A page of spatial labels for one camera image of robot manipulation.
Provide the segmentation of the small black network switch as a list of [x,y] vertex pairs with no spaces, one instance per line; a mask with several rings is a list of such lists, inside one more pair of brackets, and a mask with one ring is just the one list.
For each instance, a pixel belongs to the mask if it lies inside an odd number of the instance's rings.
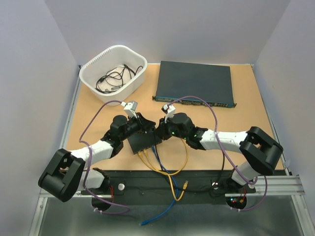
[[155,135],[153,132],[135,133],[127,140],[133,154],[137,154],[142,150],[151,148],[162,143],[162,139]]

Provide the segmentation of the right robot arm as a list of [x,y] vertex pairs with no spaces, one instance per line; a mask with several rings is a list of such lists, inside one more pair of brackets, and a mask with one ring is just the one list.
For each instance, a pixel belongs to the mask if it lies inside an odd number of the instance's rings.
[[241,153],[245,162],[234,166],[234,171],[226,180],[227,188],[237,192],[259,175],[273,175],[283,153],[283,147],[261,128],[252,126],[242,132],[216,132],[197,127],[185,113],[161,118],[154,133],[162,140],[171,137],[184,139],[187,145],[199,150],[221,150]]

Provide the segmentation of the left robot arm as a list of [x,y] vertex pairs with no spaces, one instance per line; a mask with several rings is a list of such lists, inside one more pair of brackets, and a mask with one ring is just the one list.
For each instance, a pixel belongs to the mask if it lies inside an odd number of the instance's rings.
[[109,130],[93,145],[68,151],[61,148],[55,152],[38,180],[38,186],[62,202],[70,200],[83,186],[84,170],[93,163],[116,156],[123,148],[123,141],[135,133],[145,133],[155,128],[155,122],[141,113],[127,118],[117,115]]

